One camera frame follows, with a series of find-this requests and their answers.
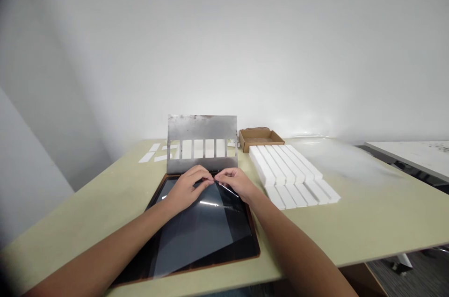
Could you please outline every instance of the white table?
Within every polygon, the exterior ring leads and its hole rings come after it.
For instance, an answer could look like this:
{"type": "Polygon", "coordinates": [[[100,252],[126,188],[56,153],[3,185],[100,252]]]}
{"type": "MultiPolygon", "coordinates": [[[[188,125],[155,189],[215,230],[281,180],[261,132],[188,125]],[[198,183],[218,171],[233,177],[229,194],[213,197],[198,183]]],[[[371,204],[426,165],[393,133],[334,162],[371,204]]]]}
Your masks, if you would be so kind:
{"type": "Polygon", "coordinates": [[[365,142],[365,145],[449,182],[449,141],[365,142]]]}
{"type": "MultiPolygon", "coordinates": [[[[338,203],[283,210],[338,267],[449,243],[449,196],[334,139],[287,139],[341,196],[338,203]]],[[[141,214],[167,162],[138,161],[154,143],[145,140],[52,213],[0,251],[18,293],[141,214]]],[[[160,148],[155,156],[166,154],[160,148]]],[[[248,153],[239,167],[262,187],[248,153]]],[[[259,221],[258,258],[171,275],[112,289],[108,297],[195,296],[274,281],[282,272],[259,221]]]]}

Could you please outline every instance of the tablet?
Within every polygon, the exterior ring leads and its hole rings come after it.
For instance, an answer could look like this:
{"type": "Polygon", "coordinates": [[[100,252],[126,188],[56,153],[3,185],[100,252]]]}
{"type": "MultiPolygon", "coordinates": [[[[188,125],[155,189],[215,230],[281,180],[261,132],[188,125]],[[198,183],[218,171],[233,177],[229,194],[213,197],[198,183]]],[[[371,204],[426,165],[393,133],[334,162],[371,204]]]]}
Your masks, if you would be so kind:
{"type": "MultiPolygon", "coordinates": [[[[165,199],[178,178],[165,175],[146,209],[165,199]]],[[[111,287],[251,259],[260,253],[248,205],[214,183],[145,244],[111,287]]]]}

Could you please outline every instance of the cardboard box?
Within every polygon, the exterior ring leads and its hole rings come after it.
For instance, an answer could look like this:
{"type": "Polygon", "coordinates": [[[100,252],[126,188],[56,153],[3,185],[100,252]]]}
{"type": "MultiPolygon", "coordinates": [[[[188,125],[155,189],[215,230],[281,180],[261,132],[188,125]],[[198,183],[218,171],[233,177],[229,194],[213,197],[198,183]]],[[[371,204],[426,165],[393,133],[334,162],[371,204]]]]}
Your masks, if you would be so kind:
{"type": "Polygon", "coordinates": [[[246,129],[239,132],[240,145],[243,153],[249,153],[252,145],[284,145],[285,142],[279,135],[269,128],[246,129]]]}

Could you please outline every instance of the person's right hand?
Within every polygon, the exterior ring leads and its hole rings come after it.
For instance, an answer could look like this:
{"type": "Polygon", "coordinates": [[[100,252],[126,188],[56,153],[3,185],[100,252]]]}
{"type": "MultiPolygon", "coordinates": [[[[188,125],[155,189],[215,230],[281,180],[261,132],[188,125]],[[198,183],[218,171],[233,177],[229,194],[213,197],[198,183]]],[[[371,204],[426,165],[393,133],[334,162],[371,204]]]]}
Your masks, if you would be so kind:
{"type": "Polygon", "coordinates": [[[251,180],[248,179],[245,172],[240,168],[225,168],[223,171],[215,176],[215,180],[222,185],[229,185],[246,203],[249,203],[250,198],[258,191],[251,180]]]}

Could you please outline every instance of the finger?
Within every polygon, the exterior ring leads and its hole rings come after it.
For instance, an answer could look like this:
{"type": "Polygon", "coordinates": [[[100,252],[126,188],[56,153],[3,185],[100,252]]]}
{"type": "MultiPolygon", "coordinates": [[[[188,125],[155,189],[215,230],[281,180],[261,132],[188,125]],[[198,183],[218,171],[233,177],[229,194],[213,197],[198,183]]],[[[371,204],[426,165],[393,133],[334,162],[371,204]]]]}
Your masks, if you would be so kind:
{"type": "Polygon", "coordinates": [[[220,176],[220,175],[230,175],[233,174],[233,172],[236,170],[236,167],[231,167],[231,168],[225,168],[223,171],[219,172],[216,176],[215,179],[220,176]]]}
{"type": "Polygon", "coordinates": [[[184,173],[186,176],[192,175],[193,173],[199,171],[200,169],[203,169],[207,171],[203,166],[201,165],[195,165],[191,169],[189,169],[186,173],[184,173]]]}
{"type": "Polygon", "coordinates": [[[200,169],[199,171],[196,171],[195,173],[191,174],[189,176],[189,178],[193,182],[196,182],[196,181],[198,181],[198,180],[200,180],[202,178],[210,180],[210,181],[214,181],[214,178],[212,177],[212,175],[208,171],[206,171],[205,169],[204,170],[200,169]]]}
{"type": "Polygon", "coordinates": [[[227,175],[223,175],[223,174],[222,175],[217,174],[215,176],[215,179],[219,182],[227,183],[227,184],[231,185],[231,187],[234,186],[235,184],[237,184],[237,181],[238,181],[236,178],[228,177],[227,175]]]}
{"type": "Polygon", "coordinates": [[[198,185],[197,188],[195,188],[195,190],[193,191],[193,196],[196,199],[198,199],[198,197],[200,196],[200,194],[209,186],[212,185],[214,183],[213,180],[205,180],[202,183],[200,183],[198,185]]]}

